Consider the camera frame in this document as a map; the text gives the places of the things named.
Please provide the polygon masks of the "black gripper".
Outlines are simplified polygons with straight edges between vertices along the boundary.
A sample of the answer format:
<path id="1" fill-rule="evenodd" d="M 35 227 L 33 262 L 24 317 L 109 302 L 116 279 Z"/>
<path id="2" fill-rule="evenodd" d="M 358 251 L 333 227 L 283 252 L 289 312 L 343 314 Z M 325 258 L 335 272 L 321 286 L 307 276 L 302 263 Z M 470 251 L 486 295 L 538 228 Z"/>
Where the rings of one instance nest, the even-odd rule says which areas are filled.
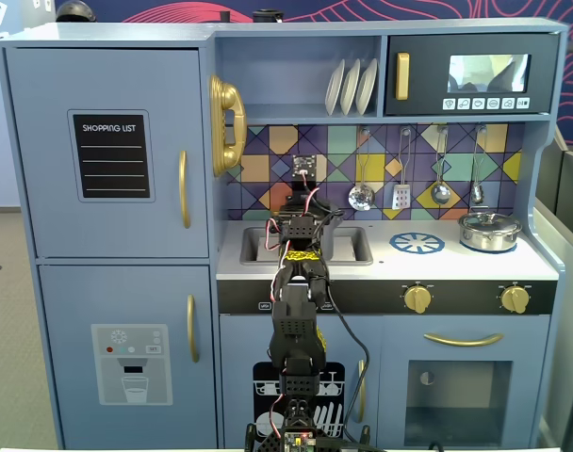
<path id="1" fill-rule="evenodd" d="M 292 194 L 286 197 L 286 202 L 279 208 L 279 219 L 285 221 L 300 216 L 313 217 L 316 222 L 328 218 L 328 222 L 331 222 L 333 218 L 342 219 L 343 210 L 319 196 L 319 186 L 314 179 L 295 176 Z"/>

